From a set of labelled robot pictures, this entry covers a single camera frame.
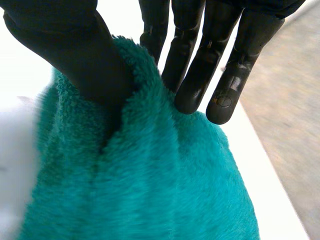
gray floor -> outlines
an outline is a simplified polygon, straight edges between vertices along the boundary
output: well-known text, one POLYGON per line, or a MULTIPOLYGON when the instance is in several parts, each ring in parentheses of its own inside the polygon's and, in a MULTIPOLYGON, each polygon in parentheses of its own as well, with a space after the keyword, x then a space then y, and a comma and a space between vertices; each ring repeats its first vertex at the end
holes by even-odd
POLYGON ((320 4, 265 46, 241 96, 311 240, 320 240, 320 4))

fluffy teal fabric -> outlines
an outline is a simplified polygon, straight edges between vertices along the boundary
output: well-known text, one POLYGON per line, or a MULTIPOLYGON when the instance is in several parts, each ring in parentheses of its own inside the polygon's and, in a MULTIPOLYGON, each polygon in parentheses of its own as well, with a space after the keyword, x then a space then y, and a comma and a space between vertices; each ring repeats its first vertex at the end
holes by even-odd
POLYGON ((108 112, 60 72, 38 121, 41 168, 19 240, 258 240, 228 141, 179 113, 147 51, 115 37, 138 91, 104 142, 108 112))

teal towel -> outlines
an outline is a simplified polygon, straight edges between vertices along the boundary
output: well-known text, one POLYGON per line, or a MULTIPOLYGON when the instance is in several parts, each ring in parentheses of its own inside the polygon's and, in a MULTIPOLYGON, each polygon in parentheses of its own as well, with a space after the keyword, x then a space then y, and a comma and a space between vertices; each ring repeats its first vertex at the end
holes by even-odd
POLYGON ((221 128, 200 112, 179 113, 147 51, 114 42, 138 86, 123 125, 104 144, 109 113, 54 71, 39 111, 40 171, 17 239, 258 240, 221 128))

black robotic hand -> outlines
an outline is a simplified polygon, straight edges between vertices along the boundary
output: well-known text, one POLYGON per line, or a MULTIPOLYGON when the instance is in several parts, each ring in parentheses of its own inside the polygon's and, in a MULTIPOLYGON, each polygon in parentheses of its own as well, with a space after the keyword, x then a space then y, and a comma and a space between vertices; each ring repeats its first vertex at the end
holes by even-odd
POLYGON ((66 75, 85 98, 108 108, 116 130, 122 106, 134 91, 133 77, 97 4, 98 0, 0 0, 11 34, 66 75))
MULTIPOLYGON (((231 118, 263 47, 305 0, 172 0, 175 33, 162 73, 176 93, 175 106, 194 113, 216 71, 239 18, 239 28, 226 68, 206 109, 207 118, 224 124, 231 118), (199 49, 187 71, 204 11, 199 49)), ((140 44, 158 64, 167 36, 170 0, 139 0, 144 32, 140 44)))

white surface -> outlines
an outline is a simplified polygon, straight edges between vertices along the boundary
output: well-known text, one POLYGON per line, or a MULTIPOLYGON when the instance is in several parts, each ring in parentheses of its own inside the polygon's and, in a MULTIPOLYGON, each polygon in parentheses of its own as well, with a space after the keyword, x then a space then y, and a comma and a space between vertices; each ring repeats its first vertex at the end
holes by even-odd
MULTIPOLYGON (((98 10, 112 34, 139 42, 143 22, 138 1, 100 1, 98 10)), ((8 240, 10 233, 19 227, 37 173, 37 153, 32 148, 35 112, 28 101, 16 96, 34 97, 49 82, 51 67, 18 43, 3 22, 0 23, 0 35, 0 240, 8 240)), ((173 35, 171 12, 167 41, 159 61, 161 70, 173 35)), ((200 106, 201 111, 205 110, 218 83, 222 74, 219 69, 226 63, 232 44, 230 42, 225 51, 200 106)), ((254 204, 261 240, 307 240, 307 234, 240 104, 232 119, 222 128, 254 204)))

